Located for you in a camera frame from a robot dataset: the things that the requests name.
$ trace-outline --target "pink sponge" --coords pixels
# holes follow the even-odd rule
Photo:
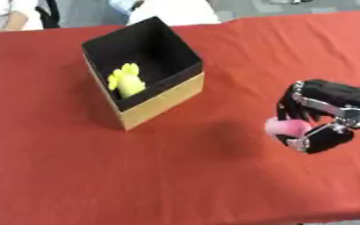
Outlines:
[[[276,117],[268,119],[265,124],[265,131],[270,135],[284,134],[299,138],[311,129],[311,125],[303,120],[278,121]]]

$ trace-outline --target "red tablecloth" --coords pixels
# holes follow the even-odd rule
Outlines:
[[[175,28],[204,92],[130,133],[82,57],[113,29],[0,33],[0,225],[360,218],[360,133],[307,156],[263,132],[296,80],[360,85],[360,12]]]

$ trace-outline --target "open box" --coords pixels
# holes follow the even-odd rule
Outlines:
[[[202,91],[201,59],[159,18],[150,18],[83,43],[90,72],[125,130],[152,119]],[[109,91],[107,77],[137,63],[147,88],[130,98]]]

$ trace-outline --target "floor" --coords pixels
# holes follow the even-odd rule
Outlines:
[[[244,17],[266,17],[285,14],[331,13],[360,10],[360,0],[314,0],[308,4],[267,4],[268,0],[211,0],[221,21]],[[108,0],[57,0],[61,26],[123,25],[126,18],[114,11]],[[360,221],[328,223],[329,225],[360,225]]]
[[[269,0],[211,0],[221,21],[244,17],[360,10],[360,0],[314,0],[306,4],[267,4]]]

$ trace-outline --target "yellow toy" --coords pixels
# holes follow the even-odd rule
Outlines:
[[[139,75],[139,67],[135,63],[126,63],[121,69],[115,69],[108,76],[109,90],[114,91],[119,88],[122,98],[129,98],[146,89]]]

